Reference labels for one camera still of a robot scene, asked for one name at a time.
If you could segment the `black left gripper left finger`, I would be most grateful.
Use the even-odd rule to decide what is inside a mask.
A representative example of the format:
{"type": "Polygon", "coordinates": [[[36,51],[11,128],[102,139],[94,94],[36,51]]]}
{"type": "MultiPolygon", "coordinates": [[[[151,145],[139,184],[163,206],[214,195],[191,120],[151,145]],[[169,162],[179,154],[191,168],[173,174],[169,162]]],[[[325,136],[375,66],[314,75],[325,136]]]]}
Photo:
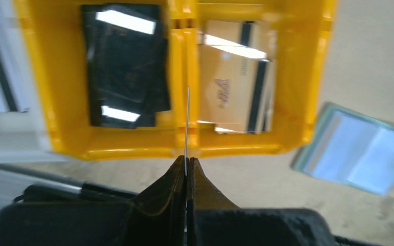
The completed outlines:
{"type": "Polygon", "coordinates": [[[183,161],[139,194],[32,184],[0,210],[0,245],[182,245],[183,161]]]}

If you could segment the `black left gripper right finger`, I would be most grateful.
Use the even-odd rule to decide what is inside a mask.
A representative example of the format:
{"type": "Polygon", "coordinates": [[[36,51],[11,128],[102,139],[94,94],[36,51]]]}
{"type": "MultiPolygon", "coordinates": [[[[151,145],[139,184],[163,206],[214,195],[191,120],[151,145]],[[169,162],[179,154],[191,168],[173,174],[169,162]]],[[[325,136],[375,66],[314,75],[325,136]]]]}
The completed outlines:
{"type": "Polygon", "coordinates": [[[238,207],[195,157],[187,165],[187,216],[188,245],[336,245],[314,210],[238,207]]]}

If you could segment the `thin credit card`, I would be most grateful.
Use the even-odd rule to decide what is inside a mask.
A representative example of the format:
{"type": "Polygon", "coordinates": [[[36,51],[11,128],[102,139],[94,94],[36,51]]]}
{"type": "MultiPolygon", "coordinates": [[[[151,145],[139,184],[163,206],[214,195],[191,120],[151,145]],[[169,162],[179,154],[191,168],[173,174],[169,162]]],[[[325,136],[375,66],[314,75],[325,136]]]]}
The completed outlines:
{"type": "Polygon", "coordinates": [[[187,177],[188,173],[188,131],[189,131],[189,108],[190,108],[190,87],[187,87],[187,101],[186,101],[186,118],[185,118],[185,146],[184,146],[184,168],[185,168],[185,177],[187,177]]]}

